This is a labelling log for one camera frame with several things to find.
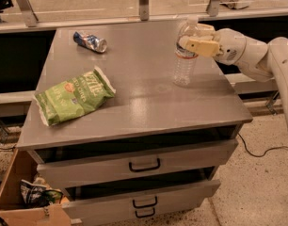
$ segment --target crumpled green bag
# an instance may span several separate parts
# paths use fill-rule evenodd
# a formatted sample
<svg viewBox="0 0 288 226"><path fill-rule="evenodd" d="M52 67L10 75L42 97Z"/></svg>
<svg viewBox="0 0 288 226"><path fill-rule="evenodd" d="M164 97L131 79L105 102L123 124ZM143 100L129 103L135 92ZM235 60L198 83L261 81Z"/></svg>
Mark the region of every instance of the crumpled green bag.
<svg viewBox="0 0 288 226"><path fill-rule="evenodd" d="M116 90L110 85L104 73L95 67L84 73L55 85L35 95L40 115L45 125L82 117L95 111L107 99L115 96Z"/></svg>

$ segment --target gray tabletop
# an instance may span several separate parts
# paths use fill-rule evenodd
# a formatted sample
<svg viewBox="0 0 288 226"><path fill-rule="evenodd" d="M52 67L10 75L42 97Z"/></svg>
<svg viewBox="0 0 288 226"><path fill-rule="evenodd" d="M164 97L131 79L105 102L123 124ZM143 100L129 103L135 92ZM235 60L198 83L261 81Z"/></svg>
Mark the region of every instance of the gray tabletop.
<svg viewBox="0 0 288 226"><path fill-rule="evenodd" d="M211 58L199 57L194 82L175 86L175 40L180 22L108 24L58 29L37 92L100 67L115 98L82 118L47 127L33 101L18 143L34 150L250 122L251 115ZM78 46L75 31L107 40L104 54Z"/></svg>

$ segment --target desk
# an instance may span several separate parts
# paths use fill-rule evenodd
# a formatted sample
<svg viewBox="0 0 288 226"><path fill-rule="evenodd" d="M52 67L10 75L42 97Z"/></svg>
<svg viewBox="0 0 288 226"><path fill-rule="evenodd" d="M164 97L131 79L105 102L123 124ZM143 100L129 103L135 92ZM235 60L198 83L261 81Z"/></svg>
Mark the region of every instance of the desk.
<svg viewBox="0 0 288 226"><path fill-rule="evenodd" d="M200 206L252 117L211 58L199 57L194 82L175 86L176 21L58 29L37 92L99 66L116 96L85 117L46 127L32 102L18 149L70 202L84 225ZM105 54L77 46L75 31L108 42Z"/></svg>

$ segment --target cardboard box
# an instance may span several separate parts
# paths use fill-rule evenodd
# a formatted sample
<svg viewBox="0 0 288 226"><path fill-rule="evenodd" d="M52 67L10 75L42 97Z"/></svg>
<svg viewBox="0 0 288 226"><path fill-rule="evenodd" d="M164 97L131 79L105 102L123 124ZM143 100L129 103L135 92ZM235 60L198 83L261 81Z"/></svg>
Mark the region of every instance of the cardboard box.
<svg viewBox="0 0 288 226"><path fill-rule="evenodd" d="M0 217L9 226L71 226L60 204L48 206L48 215L44 208L24 209L20 182L22 179L32 182L36 173L37 163L29 153L15 150L0 187Z"/></svg>

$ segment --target bottle cap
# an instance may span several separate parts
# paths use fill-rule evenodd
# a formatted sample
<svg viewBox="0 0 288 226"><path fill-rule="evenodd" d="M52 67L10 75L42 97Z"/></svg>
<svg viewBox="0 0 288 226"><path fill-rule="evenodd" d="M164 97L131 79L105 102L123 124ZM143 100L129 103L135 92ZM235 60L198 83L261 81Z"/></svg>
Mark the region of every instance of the bottle cap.
<svg viewBox="0 0 288 226"><path fill-rule="evenodd" d="M188 22L189 24L198 24L199 18L198 18L197 15L190 15L190 16L188 16L188 18L187 18L187 22Z"/></svg>

